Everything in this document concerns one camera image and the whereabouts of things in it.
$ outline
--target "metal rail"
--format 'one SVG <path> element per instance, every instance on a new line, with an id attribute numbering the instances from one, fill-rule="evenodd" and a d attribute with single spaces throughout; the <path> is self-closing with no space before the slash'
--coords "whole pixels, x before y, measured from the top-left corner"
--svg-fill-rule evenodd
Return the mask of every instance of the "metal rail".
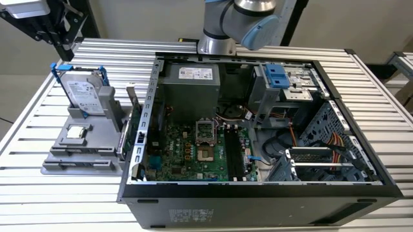
<path id="1" fill-rule="evenodd" d="M 158 43 L 86 39 L 78 45 L 74 65 L 105 65 L 117 99 L 130 102 L 126 84 L 135 82 L 143 100 L 154 52 L 195 53 L 195 43 Z M 340 228 L 312 231 L 399 232 L 413 230 L 413 123 L 412 117 L 389 94 L 360 58 L 342 49 L 265 47 L 241 56 L 313 59 L 338 88 L 345 105 L 388 167 L 407 199 L 379 209 Z M 137 230 L 139 225 L 126 205 L 115 203 L 119 177 L 43 176 L 40 167 L 67 119 L 68 100 L 48 77 L 26 107 L 18 123 L 0 143 L 0 225 L 2 231 L 35 227 L 42 231 Z M 277 231 L 294 231 L 289 228 Z"/>

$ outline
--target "chip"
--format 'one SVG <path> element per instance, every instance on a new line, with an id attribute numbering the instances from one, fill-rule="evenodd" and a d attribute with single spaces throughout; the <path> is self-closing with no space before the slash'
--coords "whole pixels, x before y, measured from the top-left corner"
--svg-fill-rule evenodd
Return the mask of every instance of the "chip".
<path id="1" fill-rule="evenodd" d="M 181 167 L 173 167 L 173 174 L 182 174 L 182 168 Z"/>
<path id="2" fill-rule="evenodd" d="M 199 146 L 197 151 L 198 161 L 214 161 L 214 148 L 210 146 Z"/>

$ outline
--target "green circuit board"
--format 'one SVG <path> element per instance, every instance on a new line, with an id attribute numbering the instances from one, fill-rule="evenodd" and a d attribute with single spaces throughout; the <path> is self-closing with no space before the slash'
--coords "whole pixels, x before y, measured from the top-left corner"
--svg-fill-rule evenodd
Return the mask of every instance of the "green circuit board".
<path id="1" fill-rule="evenodd" d="M 157 181 L 232 181 L 228 175 L 224 127 L 217 128 L 214 145 L 197 144 L 195 131 L 195 126 L 167 126 L 162 165 L 155 172 Z M 244 142 L 249 140 L 246 130 L 240 130 L 240 139 Z M 253 150 L 252 144 L 244 145 Z M 254 164 L 250 168 L 246 180 L 257 181 Z"/>

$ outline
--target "gray robot arm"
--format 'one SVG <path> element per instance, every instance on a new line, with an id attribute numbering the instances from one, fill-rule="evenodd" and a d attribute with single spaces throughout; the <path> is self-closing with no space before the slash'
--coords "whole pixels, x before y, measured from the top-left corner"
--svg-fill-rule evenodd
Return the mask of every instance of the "gray robot arm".
<path id="1" fill-rule="evenodd" d="M 236 55 L 236 42 L 258 50 L 273 39 L 278 18 L 276 0 L 206 0 L 198 53 Z"/>

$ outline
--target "white label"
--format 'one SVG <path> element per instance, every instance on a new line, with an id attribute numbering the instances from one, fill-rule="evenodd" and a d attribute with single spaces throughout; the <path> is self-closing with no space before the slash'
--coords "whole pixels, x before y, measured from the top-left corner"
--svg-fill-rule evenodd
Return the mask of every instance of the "white label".
<path id="1" fill-rule="evenodd" d="M 67 85 L 71 88 L 71 93 L 81 110 L 91 115 L 103 114 L 103 108 L 93 84 L 85 81 L 68 81 Z"/>
<path id="2" fill-rule="evenodd" d="M 253 113 L 250 111 L 246 112 L 245 118 L 246 120 L 250 120 L 253 117 Z"/>
<path id="3" fill-rule="evenodd" d="M 181 68 L 179 79 L 213 80 L 213 69 Z"/>
<path id="4" fill-rule="evenodd" d="M 211 222 L 213 209 L 170 209 L 171 222 Z"/>
<path id="5" fill-rule="evenodd" d="M 301 79 L 298 77 L 292 76 L 290 77 L 290 81 L 292 82 L 301 82 Z"/>

